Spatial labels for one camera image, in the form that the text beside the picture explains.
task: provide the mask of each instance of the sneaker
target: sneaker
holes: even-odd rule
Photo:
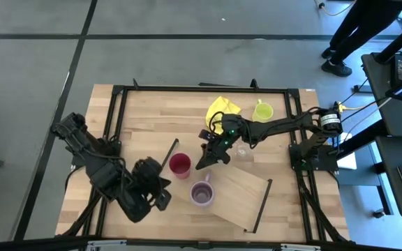
[[[324,58],[324,59],[330,59],[330,58],[333,56],[333,54],[334,54],[335,52],[336,52],[336,51],[332,51],[332,50],[330,50],[330,48],[328,47],[327,49],[325,49],[324,52],[322,52],[322,58]]]
[[[339,77],[348,77],[352,74],[352,69],[347,67],[344,62],[340,62],[339,64],[332,65],[329,60],[327,60],[324,64],[322,64],[322,70],[327,73],[333,73]]]

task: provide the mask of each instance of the person's leg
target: person's leg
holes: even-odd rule
[[[383,1],[381,4],[374,3],[364,15],[363,21],[357,30],[339,44],[331,59],[322,65],[322,69],[340,77],[350,75],[352,71],[345,66],[343,60],[369,41],[370,38],[387,28],[402,11],[401,6],[402,3],[397,1]]]
[[[372,0],[356,1],[348,14],[345,16],[341,25],[334,33],[333,38],[329,42],[329,47],[322,53],[322,58],[329,59],[333,56],[338,45],[342,40],[346,39],[361,23],[364,12]]]

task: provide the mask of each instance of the yellow towel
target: yellow towel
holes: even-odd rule
[[[225,114],[238,114],[238,113],[240,113],[240,111],[241,111],[240,107],[238,107],[234,103],[230,102],[230,100],[228,100],[227,98],[223,98],[223,97],[219,96],[212,103],[212,105],[209,107],[209,110],[207,111],[207,115],[206,115],[207,127],[209,127],[210,119],[216,112],[224,112]],[[215,116],[215,118],[212,120],[212,122],[220,121],[222,116],[223,115],[221,115],[221,114],[217,114]],[[215,125],[215,132],[218,134],[223,133],[223,129],[221,128],[221,123],[217,123]]]

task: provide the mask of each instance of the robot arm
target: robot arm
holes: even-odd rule
[[[317,120],[313,119],[314,115],[318,116]],[[226,151],[232,148],[239,138],[253,149],[258,142],[265,140],[268,136],[306,129],[313,135],[300,144],[299,158],[304,159],[317,158],[319,146],[322,146],[329,137],[337,137],[342,133],[340,114],[332,109],[317,107],[292,118],[266,123],[252,122],[236,114],[223,114],[221,127],[223,129],[221,135],[215,134],[214,129],[211,129],[212,132],[201,131],[199,137],[207,140],[208,143],[201,146],[203,154],[196,169],[208,167],[219,160],[228,164],[230,156]]]
[[[171,195],[164,188],[170,181],[159,177],[162,166],[154,159],[138,160],[130,173],[125,168],[125,160],[118,157],[120,148],[116,149],[104,139],[96,139],[87,132],[84,117],[80,114],[70,114],[54,124],[51,132],[67,143],[74,162],[86,167],[95,189],[109,201],[116,199],[132,222],[141,221],[152,206],[160,211],[167,207]]]

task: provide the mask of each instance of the yellow cup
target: yellow cup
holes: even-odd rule
[[[268,103],[263,103],[262,100],[258,100],[257,106],[255,106],[254,113],[252,114],[252,121],[254,122],[268,122],[272,117],[274,110]]]

